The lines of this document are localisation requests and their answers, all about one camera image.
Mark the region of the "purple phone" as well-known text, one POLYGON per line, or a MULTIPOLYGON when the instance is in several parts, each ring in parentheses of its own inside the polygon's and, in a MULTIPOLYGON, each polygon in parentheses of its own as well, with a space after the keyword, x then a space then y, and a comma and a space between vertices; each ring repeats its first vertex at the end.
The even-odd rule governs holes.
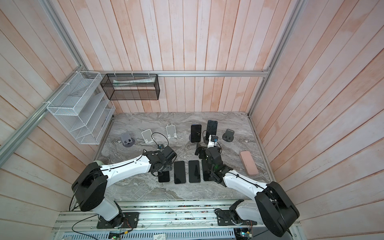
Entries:
POLYGON ((177 161, 174 163, 174 183, 186 183, 186 166, 184 161, 177 161))

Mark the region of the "dark phone front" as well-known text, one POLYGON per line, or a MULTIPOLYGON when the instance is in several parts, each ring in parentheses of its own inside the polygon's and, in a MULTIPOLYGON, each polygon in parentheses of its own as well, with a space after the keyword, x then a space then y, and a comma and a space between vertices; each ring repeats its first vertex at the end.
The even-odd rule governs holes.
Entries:
POLYGON ((198 160, 189 161, 189 182, 190 183, 200 183, 201 182, 201 172, 200 172, 200 162, 198 160))

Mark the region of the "dark phone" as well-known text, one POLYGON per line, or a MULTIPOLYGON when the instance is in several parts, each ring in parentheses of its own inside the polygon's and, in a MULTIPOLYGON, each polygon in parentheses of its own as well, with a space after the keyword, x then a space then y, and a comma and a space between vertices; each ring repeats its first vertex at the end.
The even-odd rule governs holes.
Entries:
POLYGON ((218 122, 214 120, 208 120, 206 129, 206 140, 209 139, 210 135, 215 136, 217 134, 218 122))
POLYGON ((189 182, 190 183, 200 183, 201 182, 201 172, 200 172, 200 162, 198 160, 189 161, 189 182))

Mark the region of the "grey round stand front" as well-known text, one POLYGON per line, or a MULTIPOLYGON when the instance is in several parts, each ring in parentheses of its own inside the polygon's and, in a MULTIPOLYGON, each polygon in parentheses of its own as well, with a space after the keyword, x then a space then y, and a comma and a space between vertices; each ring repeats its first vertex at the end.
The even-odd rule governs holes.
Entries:
POLYGON ((122 145, 126 148, 130 148, 135 144, 135 139, 131 137, 129 133, 124 133, 121 135, 122 145))

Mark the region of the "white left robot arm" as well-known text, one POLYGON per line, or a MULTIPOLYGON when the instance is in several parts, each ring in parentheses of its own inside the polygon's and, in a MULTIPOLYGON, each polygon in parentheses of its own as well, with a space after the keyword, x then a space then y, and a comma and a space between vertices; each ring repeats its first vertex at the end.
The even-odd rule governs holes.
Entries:
POLYGON ((94 212, 113 228, 123 224, 125 215, 120 206, 106 197, 106 189, 113 184, 135 175, 161 173, 177 158, 169 146, 156 151, 143 150, 136 158, 111 165, 92 162, 72 184, 74 198, 82 212, 94 212))

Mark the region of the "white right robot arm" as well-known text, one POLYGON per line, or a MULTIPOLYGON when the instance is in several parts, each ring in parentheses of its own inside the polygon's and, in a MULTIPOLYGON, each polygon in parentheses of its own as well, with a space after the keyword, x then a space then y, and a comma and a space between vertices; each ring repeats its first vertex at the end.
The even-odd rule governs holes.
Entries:
POLYGON ((282 237, 300 217, 299 210, 281 185, 277 182, 269 184, 258 182, 239 174, 224 164, 221 148, 203 147, 197 143, 195 155, 207 164, 206 173, 214 182, 234 189, 254 201, 253 204, 247 204, 243 200, 238 200, 231 206, 233 223, 261 220, 272 234, 282 237))

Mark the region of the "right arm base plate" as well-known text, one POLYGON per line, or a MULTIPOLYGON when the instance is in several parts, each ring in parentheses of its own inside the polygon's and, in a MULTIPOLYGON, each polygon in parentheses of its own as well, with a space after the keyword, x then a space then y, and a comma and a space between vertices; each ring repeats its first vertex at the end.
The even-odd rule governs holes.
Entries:
POLYGON ((217 216, 219 226, 242 226, 242 225, 257 225, 257 222, 251 220, 242 220, 235 211, 215 209, 214 213, 217 216))

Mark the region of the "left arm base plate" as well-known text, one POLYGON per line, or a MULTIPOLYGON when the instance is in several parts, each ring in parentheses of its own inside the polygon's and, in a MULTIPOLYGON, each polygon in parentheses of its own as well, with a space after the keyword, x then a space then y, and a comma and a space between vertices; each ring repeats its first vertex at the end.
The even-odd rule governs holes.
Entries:
POLYGON ((107 221, 102 216, 99 216, 97 229, 135 229, 138 226, 139 216, 139 212, 123 212, 110 221, 107 221))

